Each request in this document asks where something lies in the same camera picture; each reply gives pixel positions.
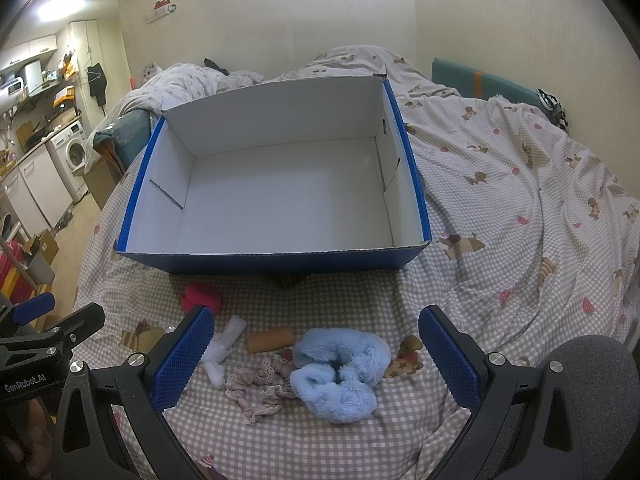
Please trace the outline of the person's left hand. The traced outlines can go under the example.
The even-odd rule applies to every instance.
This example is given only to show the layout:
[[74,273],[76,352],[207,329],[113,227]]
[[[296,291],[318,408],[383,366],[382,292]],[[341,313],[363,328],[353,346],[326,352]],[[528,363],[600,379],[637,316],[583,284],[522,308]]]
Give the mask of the person's left hand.
[[41,401],[32,399],[9,408],[1,440],[29,479],[51,479],[53,433],[52,420]]

